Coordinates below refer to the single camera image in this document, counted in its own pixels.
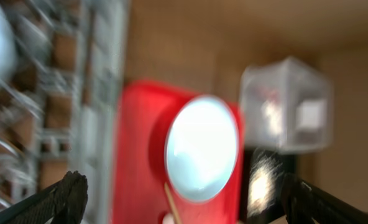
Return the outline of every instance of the metal dish rack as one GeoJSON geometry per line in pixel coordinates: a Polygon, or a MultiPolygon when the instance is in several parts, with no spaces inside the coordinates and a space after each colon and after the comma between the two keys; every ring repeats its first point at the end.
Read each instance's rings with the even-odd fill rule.
{"type": "Polygon", "coordinates": [[[31,116],[30,144],[20,150],[0,137],[10,153],[0,154],[0,185],[11,183],[10,198],[0,194],[0,205],[8,207],[37,192],[39,163],[48,159],[66,160],[70,170],[88,176],[89,201],[84,222],[109,222],[112,192],[112,154],[116,103],[123,83],[127,0],[25,0],[2,2],[14,28],[19,68],[36,69],[35,91],[20,92],[0,82],[12,96],[0,110],[0,133],[31,116]],[[53,38],[57,34],[76,39],[75,69],[52,67],[53,38]],[[71,99],[70,127],[45,128],[48,96],[71,99]],[[88,103],[83,103],[87,96],[88,103]],[[43,144],[50,146],[43,152],[43,144]],[[69,145],[68,152],[61,145],[69,145]]]}

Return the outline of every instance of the transparent box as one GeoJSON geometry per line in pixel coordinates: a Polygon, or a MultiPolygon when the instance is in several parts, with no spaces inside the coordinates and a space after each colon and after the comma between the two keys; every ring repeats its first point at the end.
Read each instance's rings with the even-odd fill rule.
{"type": "Polygon", "coordinates": [[[240,94],[245,144],[282,153],[326,147],[332,138],[332,97],[330,82],[293,57],[247,67],[240,94]]]}

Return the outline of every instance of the red tray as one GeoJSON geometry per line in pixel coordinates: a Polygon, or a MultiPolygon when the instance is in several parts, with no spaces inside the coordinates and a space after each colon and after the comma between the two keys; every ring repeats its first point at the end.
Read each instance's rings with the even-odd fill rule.
{"type": "MultiPolygon", "coordinates": [[[[168,182],[163,161],[166,127],[177,109],[198,95],[152,82],[135,83],[124,90],[118,108],[121,117],[115,143],[112,223],[159,224],[170,212],[163,189],[168,182]]],[[[204,203],[188,202],[170,186],[184,224],[237,221],[243,159],[242,123],[237,107],[229,107],[239,129],[236,166],[222,191],[204,203]]]]}

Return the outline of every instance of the wooden handle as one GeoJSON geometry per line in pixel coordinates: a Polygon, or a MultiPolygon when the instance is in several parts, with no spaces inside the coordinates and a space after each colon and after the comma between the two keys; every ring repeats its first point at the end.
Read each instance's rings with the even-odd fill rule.
{"type": "Polygon", "coordinates": [[[167,200],[169,201],[170,209],[172,210],[172,213],[173,213],[173,216],[174,216],[174,219],[175,219],[175,223],[176,224],[183,224],[182,220],[180,219],[180,215],[178,214],[178,210],[176,208],[176,205],[174,204],[172,193],[170,193],[169,185],[167,183],[165,183],[165,193],[166,193],[166,196],[167,196],[167,200]]]}

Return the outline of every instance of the plastic container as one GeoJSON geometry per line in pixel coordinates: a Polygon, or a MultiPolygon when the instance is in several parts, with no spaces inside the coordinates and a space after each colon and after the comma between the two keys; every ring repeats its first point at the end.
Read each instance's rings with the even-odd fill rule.
{"type": "Polygon", "coordinates": [[[331,85],[293,57],[246,68],[240,104],[247,146],[293,153],[321,149],[331,142],[331,85]]]}

